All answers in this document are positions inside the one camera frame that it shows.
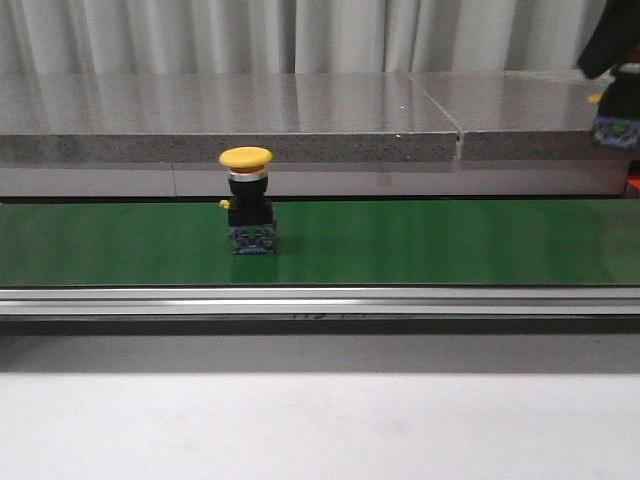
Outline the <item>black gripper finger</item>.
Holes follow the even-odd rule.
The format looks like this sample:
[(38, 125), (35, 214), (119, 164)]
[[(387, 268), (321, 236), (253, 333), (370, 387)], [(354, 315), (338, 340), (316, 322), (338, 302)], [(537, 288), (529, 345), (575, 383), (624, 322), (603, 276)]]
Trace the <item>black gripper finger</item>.
[(587, 79), (594, 79), (629, 55), (638, 45), (639, 2), (607, 1), (577, 60), (577, 66)]

